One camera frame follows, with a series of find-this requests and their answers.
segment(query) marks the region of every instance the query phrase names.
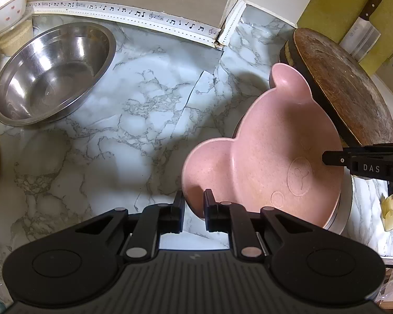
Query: yellow object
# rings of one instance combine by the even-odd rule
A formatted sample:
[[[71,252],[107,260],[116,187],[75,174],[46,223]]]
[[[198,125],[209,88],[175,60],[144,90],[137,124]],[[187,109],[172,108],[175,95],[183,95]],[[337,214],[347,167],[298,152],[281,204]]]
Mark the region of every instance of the yellow object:
[[[367,1],[310,0],[297,26],[314,29],[339,43]],[[393,53],[393,0],[382,0],[370,21],[381,32],[381,37],[359,63],[369,75]]]
[[[381,202],[381,217],[385,232],[393,229],[393,195],[383,199]]]

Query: knife handle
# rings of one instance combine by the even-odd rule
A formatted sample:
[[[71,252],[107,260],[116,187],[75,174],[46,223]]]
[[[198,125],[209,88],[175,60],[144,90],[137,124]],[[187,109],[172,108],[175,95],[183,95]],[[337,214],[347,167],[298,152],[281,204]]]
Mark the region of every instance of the knife handle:
[[[382,0],[369,0],[364,6],[363,11],[359,17],[365,21],[370,21],[371,14],[377,9]]]

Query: screw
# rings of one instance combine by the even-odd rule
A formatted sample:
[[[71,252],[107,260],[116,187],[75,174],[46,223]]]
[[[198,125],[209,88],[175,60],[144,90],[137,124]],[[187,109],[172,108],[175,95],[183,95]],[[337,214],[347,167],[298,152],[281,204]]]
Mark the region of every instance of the screw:
[[[145,255],[147,255],[147,250],[137,246],[134,248],[129,248],[127,250],[126,254],[130,258],[141,258],[141,257],[145,257]]]
[[[242,249],[241,253],[246,257],[259,257],[262,254],[262,250],[255,246],[247,246]]]

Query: bear ear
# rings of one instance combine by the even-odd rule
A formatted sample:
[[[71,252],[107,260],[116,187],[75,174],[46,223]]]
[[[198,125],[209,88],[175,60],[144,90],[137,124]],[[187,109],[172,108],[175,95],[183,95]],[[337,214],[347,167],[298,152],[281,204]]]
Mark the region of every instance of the bear ear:
[[[313,99],[310,87],[304,77],[294,68],[278,63],[269,73],[269,85],[284,95],[303,103]]]

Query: marble countertop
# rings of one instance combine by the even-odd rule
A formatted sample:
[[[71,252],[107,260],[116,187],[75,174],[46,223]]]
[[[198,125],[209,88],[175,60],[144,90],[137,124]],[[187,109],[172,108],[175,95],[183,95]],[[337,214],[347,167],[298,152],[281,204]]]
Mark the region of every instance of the marble countertop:
[[[38,34],[85,18],[35,16]],[[187,154],[198,143],[231,137],[268,77],[292,28],[248,7],[224,52],[173,36],[91,20],[115,35],[115,58],[88,100],[70,116],[37,128],[0,123],[0,298],[4,259],[22,244],[123,206],[142,211],[173,201]],[[5,59],[0,61],[0,68]],[[353,179],[354,202],[344,235],[393,256],[379,199],[385,182]],[[221,249],[188,208],[184,233],[162,247]]]

